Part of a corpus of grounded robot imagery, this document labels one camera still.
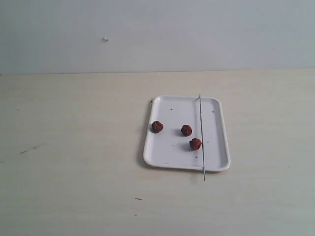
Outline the thin metal skewer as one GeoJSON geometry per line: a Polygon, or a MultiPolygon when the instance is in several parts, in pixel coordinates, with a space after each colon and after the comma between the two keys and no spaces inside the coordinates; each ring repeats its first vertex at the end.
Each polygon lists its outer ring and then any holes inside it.
{"type": "Polygon", "coordinates": [[[203,180],[206,181],[201,94],[199,94],[199,113],[200,113],[200,129],[201,129],[201,148],[202,148],[203,180]]]}

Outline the white rectangular plastic tray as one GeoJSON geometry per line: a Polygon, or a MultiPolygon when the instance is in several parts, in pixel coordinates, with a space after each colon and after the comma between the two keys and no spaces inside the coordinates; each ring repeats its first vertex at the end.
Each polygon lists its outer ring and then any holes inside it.
{"type": "MultiPolygon", "coordinates": [[[[210,97],[201,97],[203,140],[206,172],[221,172],[230,167],[226,129],[221,103],[210,97]]],[[[192,150],[189,141],[201,140],[199,96],[159,96],[152,101],[148,129],[143,150],[144,161],[152,167],[203,171],[202,148],[192,150]],[[159,133],[152,131],[152,123],[163,124],[159,133]],[[184,124],[192,128],[184,136],[184,124]]]]}

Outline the red-brown meat ball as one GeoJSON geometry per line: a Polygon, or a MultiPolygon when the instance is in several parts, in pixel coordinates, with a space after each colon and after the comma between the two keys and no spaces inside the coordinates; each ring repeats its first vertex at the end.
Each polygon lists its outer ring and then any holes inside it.
{"type": "Polygon", "coordinates": [[[202,146],[202,141],[198,138],[193,138],[189,141],[189,145],[192,150],[199,150],[202,146]]]}
{"type": "Polygon", "coordinates": [[[160,131],[163,130],[163,124],[161,122],[159,122],[158,120],[154,121],[152,123],[152,131],[154,133],[159,133],[160,131]]]}
{"type": "Polygon", "coordinates": [[[184,124],[181,128],[181,133],[186,137],[190,136],[192,134],[192,128],[189,125],[184,124]]]}

